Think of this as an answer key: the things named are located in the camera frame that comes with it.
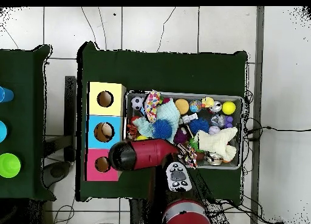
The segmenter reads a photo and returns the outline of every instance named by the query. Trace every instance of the cyan cup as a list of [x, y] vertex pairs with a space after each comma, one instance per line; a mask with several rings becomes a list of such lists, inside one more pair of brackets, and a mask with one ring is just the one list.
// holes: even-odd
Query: cyan cup
[[7, 136], [7, 126], [0, 120], [0, 143], [5, 140]]
[[9, 102], [14, 98], [12, 90], [5, 87], [0, 87], [0, 103]]

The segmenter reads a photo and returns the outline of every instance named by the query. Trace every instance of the soccer ball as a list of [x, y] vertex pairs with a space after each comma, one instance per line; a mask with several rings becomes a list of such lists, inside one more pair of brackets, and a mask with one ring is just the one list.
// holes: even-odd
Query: soccer ball
[[143, 99], [141, 97], [134, 97], [131, 100], [131, 104], [134, 110], [139, 110], [140, 108], [143, 107]]

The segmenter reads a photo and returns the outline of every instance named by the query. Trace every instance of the green table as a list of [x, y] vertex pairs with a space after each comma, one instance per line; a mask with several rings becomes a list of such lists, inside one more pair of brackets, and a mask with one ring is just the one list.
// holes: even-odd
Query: green table
[[14, 99], [0, 103], [0, 120], [9, 130], [0, 143], [0, 154], [19, 157], [21, 170], [14, 178], [0, 177], [0, 198], [54, 200], [41, 184], [44, 129], [44, 61], [49, 46], [33, 51], [0, 50], [0, 85], [14, 92]]
[[[122, 173], [118, 182], [85, 182], [83, 156], [87, 82], [120, 83], [127, 90], [207, 93], [244, 97], [247, 54], [140, 53], [99, 51], [86, 42], [78, 51], [77, 199], [87, 197], [147, 198], [150, 169]], [[217, 199], [240, 202], [241, 169], [200, 169]]]

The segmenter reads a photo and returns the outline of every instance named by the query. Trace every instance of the red cylinder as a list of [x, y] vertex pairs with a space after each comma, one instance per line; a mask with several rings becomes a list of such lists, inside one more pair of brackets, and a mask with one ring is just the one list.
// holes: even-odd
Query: red cylinder
[[169, 205], [163, 214], [166, 224], [211, 224], [205, 208], [191, 200], [180, 200]]

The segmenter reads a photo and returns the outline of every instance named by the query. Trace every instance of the white plush toy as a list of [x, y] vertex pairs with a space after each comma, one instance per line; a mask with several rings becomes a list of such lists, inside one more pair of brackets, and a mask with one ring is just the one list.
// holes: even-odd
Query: white plush toy
[[198, 131], [194, 137], [194, 141], [199, 142], [200, 150], [217, 153], [223, 156], [225, 161], [231, 161], [236, 155], [236, 148], [227, 145], [227, 143], [234, 138], [237, 132], [238, 129], [236, 127], [222, 129], [215, 135]]

